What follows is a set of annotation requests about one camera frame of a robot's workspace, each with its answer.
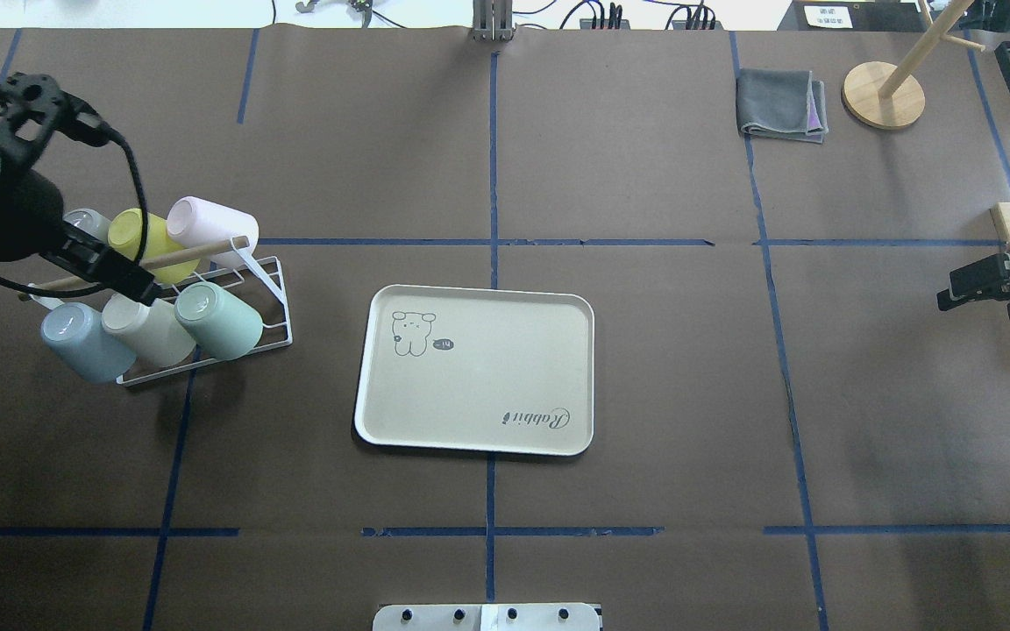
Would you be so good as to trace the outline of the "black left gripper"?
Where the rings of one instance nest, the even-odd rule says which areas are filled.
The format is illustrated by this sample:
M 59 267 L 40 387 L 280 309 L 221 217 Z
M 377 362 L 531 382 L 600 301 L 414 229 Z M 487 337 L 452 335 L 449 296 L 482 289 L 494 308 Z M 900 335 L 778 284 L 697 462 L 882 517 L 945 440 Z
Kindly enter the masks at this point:
M 68 230 L 40 257 L 88 284 L 81 290 L 52 290 L 53 298 L 83 298 L 112 290 L 136 303 L 152 305 L 158 298 L 153 273 L 128 259 L 83 230 Z

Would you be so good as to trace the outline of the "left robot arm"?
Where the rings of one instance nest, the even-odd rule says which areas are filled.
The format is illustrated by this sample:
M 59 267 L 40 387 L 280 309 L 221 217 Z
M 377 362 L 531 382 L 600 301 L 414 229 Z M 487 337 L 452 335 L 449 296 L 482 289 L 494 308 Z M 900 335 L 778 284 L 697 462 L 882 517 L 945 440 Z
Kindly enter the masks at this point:
M 59 188 L 29 167 L 12 167 L 0 147 L 0 262 L 40 256 L 85 282 L 152 305 L 155 276 L 64 219 Z

